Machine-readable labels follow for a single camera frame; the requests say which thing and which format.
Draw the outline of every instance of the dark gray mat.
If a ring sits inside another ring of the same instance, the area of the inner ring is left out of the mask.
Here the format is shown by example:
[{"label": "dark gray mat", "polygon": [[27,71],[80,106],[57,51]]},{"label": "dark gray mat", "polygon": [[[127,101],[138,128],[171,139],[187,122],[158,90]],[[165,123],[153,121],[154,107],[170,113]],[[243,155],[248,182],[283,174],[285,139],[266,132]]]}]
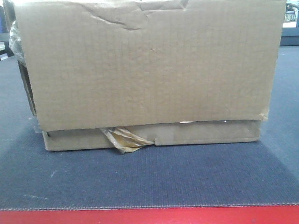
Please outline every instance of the dark gray mat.
[{"label": "dark gray mat", "polygon": [[0,62],[0,208],[299,203],[299,47],[280,49],[259,142],[47,152],[14,58]]}]

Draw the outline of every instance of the box lid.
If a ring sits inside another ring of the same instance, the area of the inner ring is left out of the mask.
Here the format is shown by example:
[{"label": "box lid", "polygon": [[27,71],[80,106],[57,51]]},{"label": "box lid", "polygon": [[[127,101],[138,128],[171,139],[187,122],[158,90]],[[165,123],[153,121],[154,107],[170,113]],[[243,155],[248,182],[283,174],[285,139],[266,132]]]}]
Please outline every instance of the box lid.
[{"label": "box lid", "polygon": [[44,131],[263,119],[284,0],[15,1]]}]

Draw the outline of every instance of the box bottom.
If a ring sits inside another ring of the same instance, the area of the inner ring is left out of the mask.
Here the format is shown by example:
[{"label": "box bottom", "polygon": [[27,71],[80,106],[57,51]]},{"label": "box bottom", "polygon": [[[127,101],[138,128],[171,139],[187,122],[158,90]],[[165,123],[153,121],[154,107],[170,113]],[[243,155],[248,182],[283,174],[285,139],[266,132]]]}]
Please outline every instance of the box bottom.
[{"label": "box bottom", "polygon": [[[155,145],[211,144],[257,141],[259,120],[199,121],[126,127]],[[48,151],[112,148],[100,129],[43,132]]]}]

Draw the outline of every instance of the red surface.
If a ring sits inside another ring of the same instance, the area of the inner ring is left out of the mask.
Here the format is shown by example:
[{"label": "red surface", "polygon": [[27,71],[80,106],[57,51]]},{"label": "red surface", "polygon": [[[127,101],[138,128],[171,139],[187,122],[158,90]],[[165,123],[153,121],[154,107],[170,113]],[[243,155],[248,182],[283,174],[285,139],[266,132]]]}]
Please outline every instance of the red surface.
[{"label": "red surface", "polygon": [[298,224],[299,206],[1,211],[0,224]]}]

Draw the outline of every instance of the cardboard box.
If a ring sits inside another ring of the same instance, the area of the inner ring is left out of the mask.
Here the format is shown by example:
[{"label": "cardboard box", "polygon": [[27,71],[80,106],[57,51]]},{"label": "cardboard box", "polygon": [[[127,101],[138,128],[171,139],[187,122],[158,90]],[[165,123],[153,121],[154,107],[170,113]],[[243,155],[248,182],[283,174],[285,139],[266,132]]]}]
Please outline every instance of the cardboard box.
[{"label": "cardboard box", "polygon": [[22,0],[14,10],[48,150],[111,147],[102,132],[157,145],[258,139],[284,0]]}]

